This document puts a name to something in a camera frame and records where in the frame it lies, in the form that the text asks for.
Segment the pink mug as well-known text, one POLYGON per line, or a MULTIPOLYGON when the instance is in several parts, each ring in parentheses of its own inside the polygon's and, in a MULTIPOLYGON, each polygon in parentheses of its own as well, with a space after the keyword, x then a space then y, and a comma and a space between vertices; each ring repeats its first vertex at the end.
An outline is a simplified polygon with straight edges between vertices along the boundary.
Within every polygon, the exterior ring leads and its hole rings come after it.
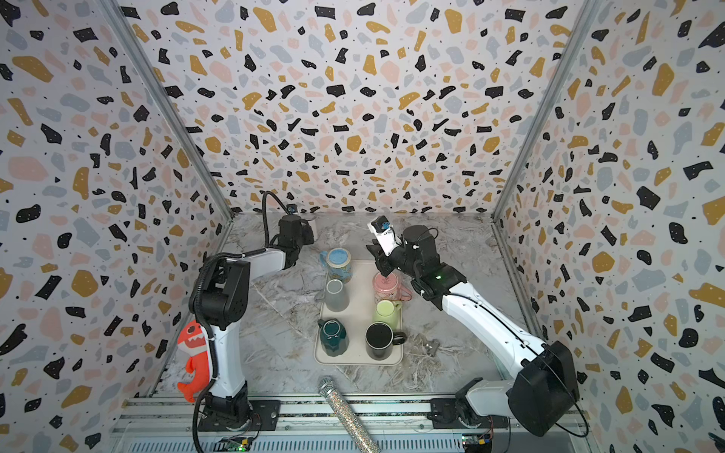
POLYGON ((376 303, 383 300, 405 302, 413 298, 413 293, 396 273, 391 273, 387 277, 377 273, 373 277, 372 284, 376 303))

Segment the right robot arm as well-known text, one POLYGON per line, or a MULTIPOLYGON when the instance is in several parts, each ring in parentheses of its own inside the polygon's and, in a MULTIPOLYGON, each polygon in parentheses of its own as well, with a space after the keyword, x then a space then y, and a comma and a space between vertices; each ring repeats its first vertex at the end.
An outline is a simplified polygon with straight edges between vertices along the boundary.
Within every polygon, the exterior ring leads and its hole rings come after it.
POLYGON ((396 233, 380 216, 368 225, 367 245, 381 275, 398 271, 413 291, 470 330, 497 357, 506 381, 480 379, 464 389, 464 407, 477 418, 508 415, 537 437, 559 426, 578 406, 580 393, 570 349, 545 343, 488 302, 458 269, 442 262, 430 228, 396 233))

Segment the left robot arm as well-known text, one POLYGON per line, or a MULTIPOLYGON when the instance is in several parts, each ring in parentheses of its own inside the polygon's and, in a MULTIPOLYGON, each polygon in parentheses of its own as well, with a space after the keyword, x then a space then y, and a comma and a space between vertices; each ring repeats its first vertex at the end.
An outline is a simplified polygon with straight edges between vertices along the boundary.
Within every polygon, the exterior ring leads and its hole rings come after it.
POLYGON ((256 417, 248 402, 239 331, 247 311, 250 283, 296 265, 305 245, 315 241, 309 222, 296 214, 279 219, 279 233, 267 247, 221 252, 202 266, 190 298, 190 311, 207 342, 210 381, 199 393, 194 413, 203 423, 245 428, 256 417))

